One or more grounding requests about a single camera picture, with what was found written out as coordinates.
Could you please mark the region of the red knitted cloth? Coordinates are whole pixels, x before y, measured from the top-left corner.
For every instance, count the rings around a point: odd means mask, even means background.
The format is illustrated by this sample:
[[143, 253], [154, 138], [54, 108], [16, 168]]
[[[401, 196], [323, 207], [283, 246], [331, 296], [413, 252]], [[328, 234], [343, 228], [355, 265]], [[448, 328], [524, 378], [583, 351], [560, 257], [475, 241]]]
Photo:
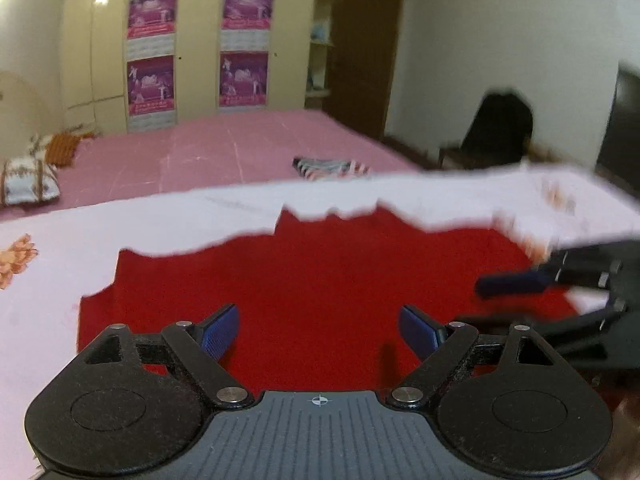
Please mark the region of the red knitted cloth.
[[572, 316], [559, 289], [475, 295], [480, 276], [529, 265], [517, 244], [491, 228], [425, 232], [385, 208], [319, 221], [283, 211], [270, 234], [198, 252], [122, 250], [113, 283], [81, 300], [77, 343], [85, 347], [114, 323], [155, 333], [234, 304], [239, 333], [221, 363], [251, 392], [387, 390], [418, 365], [398, 328], [406, 304], [441, 323], [467, 315]]

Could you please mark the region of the black glossy cabinet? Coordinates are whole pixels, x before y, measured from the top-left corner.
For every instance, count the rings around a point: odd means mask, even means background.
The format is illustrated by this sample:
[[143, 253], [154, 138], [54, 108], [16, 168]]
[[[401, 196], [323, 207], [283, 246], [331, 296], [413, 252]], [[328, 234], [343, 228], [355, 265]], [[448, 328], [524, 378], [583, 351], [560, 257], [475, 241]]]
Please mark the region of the black glossy cabinet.
[[611, 113], [597, 159], [597, 170], [635, 196], [639, 195], [639, 106], [639, 70], [620, 64]]

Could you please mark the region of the white floral bed sheet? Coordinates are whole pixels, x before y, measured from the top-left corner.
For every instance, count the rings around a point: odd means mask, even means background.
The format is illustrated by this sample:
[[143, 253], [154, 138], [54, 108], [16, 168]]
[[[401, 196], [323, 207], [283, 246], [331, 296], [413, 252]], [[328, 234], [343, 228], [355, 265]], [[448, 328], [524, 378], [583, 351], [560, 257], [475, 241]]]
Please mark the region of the white floral bed sheet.
[[38, 254], [1, 294], [2, 477], [35, 477], [37, 462], [24, 434], [26, 408], [75, 355], [80, 300], [113, 281], [122, 249], [190, 252], [242, 233], [269, 232], [282, 209], [319, 219], [330, 212], [351, 217], [378, 205], [429, 228], [503, 218], [518, 234], [551, 244], [639, 229], [638, 200], [566, 165], [202, 188], [4, 222], [3, 246], [29, 235]]

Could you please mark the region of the pink bed cover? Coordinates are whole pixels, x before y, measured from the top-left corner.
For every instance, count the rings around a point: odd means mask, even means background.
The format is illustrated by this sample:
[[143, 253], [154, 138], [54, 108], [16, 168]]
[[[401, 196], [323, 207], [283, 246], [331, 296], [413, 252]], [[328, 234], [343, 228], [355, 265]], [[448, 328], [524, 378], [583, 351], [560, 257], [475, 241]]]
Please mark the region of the pink bed cover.
[[356, 160], [372, 174], [418, 168], [316, 110], [222, 114], [82, 141], [73, 165], [58, 172], [58, 200], [10, 207], [1, 218], [211, 186], [295, 180], [296, 157]]

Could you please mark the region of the striped folded cloth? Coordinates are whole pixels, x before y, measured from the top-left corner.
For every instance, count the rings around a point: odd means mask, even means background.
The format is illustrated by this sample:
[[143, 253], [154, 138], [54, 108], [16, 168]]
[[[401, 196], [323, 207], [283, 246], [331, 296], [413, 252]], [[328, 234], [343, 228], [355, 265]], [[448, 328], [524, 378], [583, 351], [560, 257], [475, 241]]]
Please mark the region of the striped folded cloth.
[[370, 174], [370, 168], [356, 160], [295, 157], [292, 166], [307, 181], [352, 179]]

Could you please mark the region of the orange patterned pillow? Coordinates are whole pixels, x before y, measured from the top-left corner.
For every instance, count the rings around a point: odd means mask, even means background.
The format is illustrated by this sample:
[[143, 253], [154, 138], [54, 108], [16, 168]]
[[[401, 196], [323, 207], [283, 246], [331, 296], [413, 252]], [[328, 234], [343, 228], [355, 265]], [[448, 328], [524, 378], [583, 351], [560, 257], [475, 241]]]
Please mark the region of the orange patterned pillow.
[[95, 131], [86, 133], [61, 132], [52, 136], [44, 151], [43, 161], [55, 168], [65, 168], [73, 165], [76, 151], [82, 141], [92, 140], [99, 136]]

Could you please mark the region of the white patterned pillow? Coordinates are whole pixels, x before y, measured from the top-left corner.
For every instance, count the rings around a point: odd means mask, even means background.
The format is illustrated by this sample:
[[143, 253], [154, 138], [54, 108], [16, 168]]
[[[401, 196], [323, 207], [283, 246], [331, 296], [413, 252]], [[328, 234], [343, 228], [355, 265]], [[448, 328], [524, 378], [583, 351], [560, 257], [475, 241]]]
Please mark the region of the white patterned pillow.
[[33, 136], [23, 154], [2, 164], [2, 207], [41, 205], [60, 198], [56, 167], [46, 163], [53, 138], [53, 134]]

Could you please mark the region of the cream corner shelf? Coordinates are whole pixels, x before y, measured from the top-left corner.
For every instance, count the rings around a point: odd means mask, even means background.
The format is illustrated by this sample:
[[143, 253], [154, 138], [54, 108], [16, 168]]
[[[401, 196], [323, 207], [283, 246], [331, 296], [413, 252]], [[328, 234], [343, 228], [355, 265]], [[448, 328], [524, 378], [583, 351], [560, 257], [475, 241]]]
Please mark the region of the cream corner shelf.
[[333, 49], [332, 15], [340, 1], [314, 0], [305, 96], [307, 110], [321, 110], [323, 101], [331, 93], [328, 73]]

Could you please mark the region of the purple poster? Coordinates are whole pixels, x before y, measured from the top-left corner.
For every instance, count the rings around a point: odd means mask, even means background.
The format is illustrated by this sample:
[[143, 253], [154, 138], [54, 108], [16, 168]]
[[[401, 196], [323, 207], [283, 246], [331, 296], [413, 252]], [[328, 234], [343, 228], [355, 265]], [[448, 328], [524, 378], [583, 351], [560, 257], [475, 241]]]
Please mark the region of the purple poster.
[[174, 57], [142, 58], [127, 63], [129, 116], [175, 109]]
[[230, 30], [268, 30], [273, 0], [224, 0], [222, 28]]
[[178, 0], [129, 0], [127, 39], [173, 34]]
[[221, 52], [219, 106], [256, 107], [267, 104], [267, 52]]

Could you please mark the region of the lower right purple poster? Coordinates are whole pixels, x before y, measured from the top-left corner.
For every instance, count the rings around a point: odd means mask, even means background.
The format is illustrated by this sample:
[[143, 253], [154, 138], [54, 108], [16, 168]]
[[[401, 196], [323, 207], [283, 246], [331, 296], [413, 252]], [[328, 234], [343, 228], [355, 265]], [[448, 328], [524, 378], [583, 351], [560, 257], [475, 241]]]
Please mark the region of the lower right purple poster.
[[256, 107], [267, 104], [267, 52], [221, 52], [219, 106]]

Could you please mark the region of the brown wooden door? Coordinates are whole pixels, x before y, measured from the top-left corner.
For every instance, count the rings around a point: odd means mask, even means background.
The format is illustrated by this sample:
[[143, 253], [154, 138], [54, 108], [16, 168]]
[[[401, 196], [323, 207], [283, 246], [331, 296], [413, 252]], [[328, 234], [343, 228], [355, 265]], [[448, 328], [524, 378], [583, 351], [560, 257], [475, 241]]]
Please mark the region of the brown wooden door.
[[402, 0], [340, 0], [332, 10], [326, 114], [373, 140], [385, 133]]

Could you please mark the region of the cream round headboard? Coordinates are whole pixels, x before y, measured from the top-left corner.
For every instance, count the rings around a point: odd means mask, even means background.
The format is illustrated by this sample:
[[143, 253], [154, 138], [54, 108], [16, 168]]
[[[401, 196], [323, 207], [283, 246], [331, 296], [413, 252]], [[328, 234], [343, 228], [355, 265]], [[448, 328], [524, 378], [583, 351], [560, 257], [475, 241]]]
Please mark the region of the cream round headboard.
[[34, 136], [61, 129], [60, 114], [51, 112], [35, 88], [17, 74], [0, 77], [0, 156], [2, 162], [24, 155]]

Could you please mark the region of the cream wardrobe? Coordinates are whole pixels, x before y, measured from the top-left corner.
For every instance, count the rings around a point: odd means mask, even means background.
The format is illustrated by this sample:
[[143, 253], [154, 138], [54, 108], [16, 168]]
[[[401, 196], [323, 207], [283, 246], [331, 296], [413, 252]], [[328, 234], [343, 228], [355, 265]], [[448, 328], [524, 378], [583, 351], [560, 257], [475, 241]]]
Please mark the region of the cream wardrobe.
[[[273, 0], [268, 30], [222, 28], [224, 0], [178, 0], [173, 34], [127, 39], [129, 0], [64, 0], [64, 122], [105, 134], [156, 130], [220, 112], [299, 110], [306, 96], [314, 0]], [[219, 106], [221, 52], [267, 52], [267, 104]], [[175, 109], [129, 116], [127, 63], [174, 57]]]

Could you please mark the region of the upper left purple poster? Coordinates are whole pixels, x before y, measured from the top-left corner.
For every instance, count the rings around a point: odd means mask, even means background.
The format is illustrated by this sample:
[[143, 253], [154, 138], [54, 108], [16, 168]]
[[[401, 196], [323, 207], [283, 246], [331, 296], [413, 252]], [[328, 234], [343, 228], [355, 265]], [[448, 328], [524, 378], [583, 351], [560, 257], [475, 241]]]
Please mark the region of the upper left purple poster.
[[173, 34], [178, 0], [129, 0], [127, 39]]

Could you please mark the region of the upper right purple poster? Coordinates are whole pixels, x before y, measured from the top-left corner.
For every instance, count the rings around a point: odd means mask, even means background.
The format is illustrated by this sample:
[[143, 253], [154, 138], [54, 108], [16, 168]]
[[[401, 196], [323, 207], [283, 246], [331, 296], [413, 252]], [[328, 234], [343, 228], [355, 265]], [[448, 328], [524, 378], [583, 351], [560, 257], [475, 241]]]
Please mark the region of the upper right purple poster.
[[230, 30], [268, 30], [273, 0], [224, 0], [222, 28]]

